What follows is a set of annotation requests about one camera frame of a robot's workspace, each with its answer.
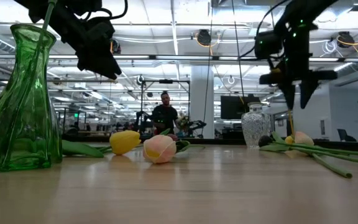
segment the glass vase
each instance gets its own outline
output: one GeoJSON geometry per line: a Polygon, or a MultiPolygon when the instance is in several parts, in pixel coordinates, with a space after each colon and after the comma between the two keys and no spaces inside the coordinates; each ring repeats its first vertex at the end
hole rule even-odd
{"type": "Polygon", "coordinates": [[[16,62],[0,95],[0,171],[50,167],[62,161],[60,129],[46,77],[56,38],[28,25],[13,25],[11,31],[16,62]]]}
{"type": "Polygon", "coordinates": [[[262,112],[261,103],[249,103],[249,112],[241,117],[242,133],[248,149],[258,149],[260,137],[270,135],[270,116],[262,112]]]}

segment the ceiling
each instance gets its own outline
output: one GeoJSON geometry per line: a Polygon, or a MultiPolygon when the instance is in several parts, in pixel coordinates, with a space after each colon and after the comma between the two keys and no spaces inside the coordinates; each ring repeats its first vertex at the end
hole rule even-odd
{"type": "MultiPolygon", "coordinates": [[[[235,16],[232,13],[231,1],[222,2],[219,7],[211,9],[209,8],[210,0],[130,0],[128,13],[123,18],[112,21],[116,30],[113,37],[120,43],[122,55],[208,56],[209,48],[200,46],[193,37],[200,29],[210,30],[212,20],[211,37],[214,44],[212,54],[236,57],[237,41],[234,20],[236,20],[238,48],[240,53],[244,53],[253,47],[253,39],[259,22],[270,9],[270,6],[277,1],[234,0],[235,16]]],[[[319,30],[314,30],[310,34],[310,52],[313,53],[313,57],[358,57],[356,51],[358,45],[356,49],[353,47],[343,49],[335,45],[334,42],[327,42],[331,38],[335,39],[339,31],[349,31],[358,43],[358,12],[349,11],[354,2],[358,1],[338,1],[315,20],[319,30]]],[[[120,14],[124,9],[124,1],[103,0],[103,7],[111,10],[113,14],[120,14]]],[[[272,16],[268,16],[264,20],[262,30],[271,29],[274,21],[279,20],[283,10],[284,7],[278,7],[274,10],[273,19],[272,16]]],[[[92,13],[91,17],[102,15],[103,12],[97,12],[92,13]]],[[[15,46],[15,42],[11,35],[10,26],[15,23],[31,23],[27,9],[13,0],[0,0],[0,40],[12,47],[15,46]]],[[[58,39],[51,50],[51,55],[73,55],[75,53],[68,44],[60,41],[60,36],[52,28],[48,28],[48,30],[58,39]]],[[[7,52],[0,50],[0,54],[7,54],[7,52]]],[[[111,80],[100,77],[93,72],[78,70],[75,58],[68,60],[51,59],[48,67],[48,79],[61,79],[58,83],[51,82],[48,84],[53,101],[60,106],[67,106],[71,102],[82,103],[82,105],[78,104],[81,109],[100,114],[101,111],[102,113],[103,111],[110,112],[111,108],[107,106],[105,100],[110,98],[114,102],[114,105],[112,105],[114,113],[120,112],[124,116],[133,117],[135,111],[140,109],[138,102],[140,93],[136,92],[140,90],[140,86],[137,84],[140,75],[146,80],[189,80],[192,75],[192,66],[208,64],[207,61],[195,62],[190,60],[126,59],[117,61],[122,68],[123,75],[115,82],[111,82],[111,80]],[[99,90],[102,98],[85,97],[80,91],[70,91],[78,88],[99,90]],[[133,95],[124,93],[127,90],[133,90],[133,95]],[[59,101],[54,97],[70,100],[59,101]],[[84,108],[86,105],[92,107],[95,103],[99,103],[99,105],[94,110],[84,108]]],[[[216,101],[215,115],[219,117],[220,96],[241,90],[240,69],[237,62],[215,61],[211,65],[214,75],[214,89],[216,90],[214,94],[216,101]]],[[[311,62],[310,65],[311,69],[334,69],[341,64],[311,62]]],[[[0,79],[8,79],[13,66],[13,59],[0,59],[0,79]]],[[[245,91],[264,92],[257,95],[263,100],[271,96],[271,94],[268,94],[269,92],[277,91],[275,88],[259,85],[259,76],[269,72],[269,67],[266,64],[260,62],[243,64],[241,71],[243,72],[245,91]]],[[[346,75],[348,74],[341,75],[341,79],[346,79],[346,75]]],[[[149,104],[156,103],[161,91],[168,90],[172,92],[171,97],[176,101],[173,104],[179,106],[181,110],[187,111],[188,94],[185,88],[179,85],[156,83],[149,88],[149,91],[153,91],[154,96],[145,96],[145,99],[149,100],[149,104]]],[[[275,100],[281,100],[280,95],[273,96],[273,98],[269,98],[271,103],[274,103],[275,100]]]]}

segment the green glass vase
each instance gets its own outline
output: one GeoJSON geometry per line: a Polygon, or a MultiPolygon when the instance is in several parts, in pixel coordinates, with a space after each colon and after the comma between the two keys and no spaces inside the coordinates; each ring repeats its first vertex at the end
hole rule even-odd
{"type": "Polygon", "coordinates": [[[0,95],[0,171],[50,167],[62,161],[60,128],[46,76],[56,38],[28,25],[13,25],[11,31],[16,62],[0,95]]]}

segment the chair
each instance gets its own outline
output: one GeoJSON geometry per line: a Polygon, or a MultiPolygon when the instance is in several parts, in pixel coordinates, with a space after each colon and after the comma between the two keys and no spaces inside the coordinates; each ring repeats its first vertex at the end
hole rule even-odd
{"type": "Polygon", "coordinates": [[[357,140],[354,137],[347,135],[347,132],[345,129],[338,129],[338,134],[339,134],[339,138],[341,141],[357,142],[357,140]]]}

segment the table surface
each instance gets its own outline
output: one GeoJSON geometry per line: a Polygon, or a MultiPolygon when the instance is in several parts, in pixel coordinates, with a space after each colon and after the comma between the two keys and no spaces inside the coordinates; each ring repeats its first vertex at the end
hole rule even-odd
{"type": "Polygon", "coordinates": [[[0,223],[358,223],[358,164],[342,178],[312,158],[191,148],[153,165],[125,156],[69,157],[0,173],[0,223]]]}

